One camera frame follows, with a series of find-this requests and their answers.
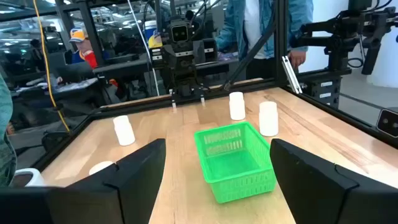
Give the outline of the white metal bracket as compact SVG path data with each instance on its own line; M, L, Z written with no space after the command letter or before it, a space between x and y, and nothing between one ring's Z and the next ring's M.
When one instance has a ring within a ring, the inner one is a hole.
M292 91L295 94L301 94L302 93L302 89L300 86L299 81L297 80L297 77L295 75L294 69L291 66L290 60L288 58L288 56L282 56L282 66L284 68L284 71L287 75L287 79L289 81L290 87L292 89Z

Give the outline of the black cabinet with white labels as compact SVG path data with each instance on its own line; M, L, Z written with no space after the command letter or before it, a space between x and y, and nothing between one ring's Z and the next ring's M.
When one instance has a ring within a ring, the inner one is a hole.
M320 103L338 109L340 100L341 77L319 79L305 82L303 92Z

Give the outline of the person's hand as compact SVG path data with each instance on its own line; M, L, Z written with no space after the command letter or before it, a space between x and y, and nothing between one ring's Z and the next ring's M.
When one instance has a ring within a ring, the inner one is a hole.
M303 50L291 50L288 54L290 64L294 70L298 70L299 66L305 63L307 52Z

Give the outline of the white pill bottle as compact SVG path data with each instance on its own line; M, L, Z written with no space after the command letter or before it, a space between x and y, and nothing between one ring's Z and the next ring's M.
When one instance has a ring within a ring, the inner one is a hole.
M246 118L244 95L242 92L229 94L229 112L232 120L240 121Z
M128 116L117 116L113 119L114 131L121 146L128 146L135 142L135 135Z
M264 101L259 105L259 130L263 136L271 137L278 135L279 117L277 103Z
M89 170L89 175L93 175L93 174L95 174L95 173L97 173L97 172L99 172L99 171L101 171L101 170L107 168L108 166L113 165L113 164L114 164L113 161L103 161L103 162L100 162L100 163L94 165L94 166Z

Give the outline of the person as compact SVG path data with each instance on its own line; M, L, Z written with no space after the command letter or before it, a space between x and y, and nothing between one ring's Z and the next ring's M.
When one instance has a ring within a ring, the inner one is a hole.
M224 25L216 38L218 50L226 52L238 46L238 59L242 60L252 50L272 22L275 0L229 0L225 10ZM290 43L301 35L300 28L313 21L313 0L288 0L287 53ZM273 78L276 73L274 38L271 37L256 53L246 67L246 78Z
M77 47L77 51L72 53L71 63L86 62L92 69L98 67L98 62L85 28L72 28L69 42L74 43Z

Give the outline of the teal succulent in white pot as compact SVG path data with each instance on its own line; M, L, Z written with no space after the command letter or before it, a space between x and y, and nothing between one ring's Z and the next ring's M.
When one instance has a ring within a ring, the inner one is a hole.
M17 170L17 155L7 136L12 112L11 93L0 75L0 188L44 185L37 169Z

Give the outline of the green plastic basket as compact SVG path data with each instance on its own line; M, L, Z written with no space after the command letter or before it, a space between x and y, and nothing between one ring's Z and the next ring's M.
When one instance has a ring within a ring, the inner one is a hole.
M271 147L251 123L197 131L194 140L204 179L218 203L274 190Z

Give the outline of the white blue yellow container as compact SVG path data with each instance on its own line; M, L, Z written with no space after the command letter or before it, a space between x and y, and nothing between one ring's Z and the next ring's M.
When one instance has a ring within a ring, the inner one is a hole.
M157 30L156 21L145 21L145 35L150 49L162 46L162 38Z

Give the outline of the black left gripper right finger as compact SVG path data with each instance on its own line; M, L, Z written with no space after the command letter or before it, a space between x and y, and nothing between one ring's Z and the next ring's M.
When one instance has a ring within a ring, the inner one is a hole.
M296 224L398 224L398 189L271 141L275 176Z

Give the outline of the dark background desk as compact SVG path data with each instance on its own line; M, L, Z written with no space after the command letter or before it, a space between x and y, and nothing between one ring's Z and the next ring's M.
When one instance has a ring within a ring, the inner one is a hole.
M229 67L232 65L237 65L238 59L232 58L229 60L219 61L219 62L209 62L202 63L196 66L198 76L213 75L216 73L228 73ZM103 67L98 67L93 70L93 74L98 78L119 78L128 76L130 73L144 73L151 70L147 68L147 60L140 59L132 62L123 62L113 65L107 65Z

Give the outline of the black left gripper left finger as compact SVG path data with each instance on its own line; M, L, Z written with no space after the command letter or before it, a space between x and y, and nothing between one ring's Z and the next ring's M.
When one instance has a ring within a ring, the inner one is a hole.
M0 224L148 224L165 157L156 139L67 187L0 188Z

